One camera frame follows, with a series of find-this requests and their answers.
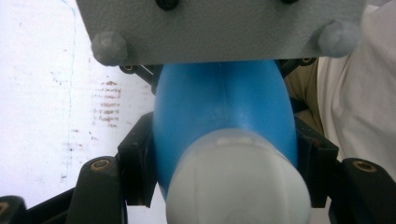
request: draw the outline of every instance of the screw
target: screw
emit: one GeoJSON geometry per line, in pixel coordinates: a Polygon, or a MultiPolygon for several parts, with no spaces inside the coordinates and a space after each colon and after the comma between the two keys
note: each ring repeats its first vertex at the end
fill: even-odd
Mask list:
{"type": "Polygon", "coordinates": [[[368,172],[368,173],[376,172],[376,168],[372,164],[365,161],[353,161],[353,165],[364,172],[368,172]]]}
{"type": "Polygon", "coordinates": [[[164,11],[170,11],[177,7],[178,0],[155,0],[157,5],[164,11]]]}
{"type": "Polygon", "coordinates": [[[99,161],[95,161],[95,162],[91,165],[91,169],[94,170],[94,171],[103,170],[103,169],[105,169],[109,164],[110,164],[110,161],[109,161],[109,160],[99,160],[99,161]]]}
{"type": "Polygon", "coordinates": [[[0,216],[7,211],[8,207],[8,203],[0,203],[0,216]]]}
{"type": "Polygon", "coordinates": [[[282,2],[283,3],[286,3],[286,4],[292,4],[292,3],[295,3],[295,2],[297,2],[298,0],[282,0],[282,2]]]}

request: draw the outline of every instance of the white wall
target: white wall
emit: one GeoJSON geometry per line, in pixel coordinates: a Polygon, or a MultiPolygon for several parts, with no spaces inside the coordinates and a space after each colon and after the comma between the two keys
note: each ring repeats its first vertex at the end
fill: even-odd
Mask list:
{"type": "MultiPolygon", "coordinates": [[[[92,57],[72,0],[2,0],[0,31],[0,196],[32,207],[73,188],[86,161],[114,156],[154,96],[92,57]]],[[[159,191],[129,219],[165,223],[159,191]]]]}

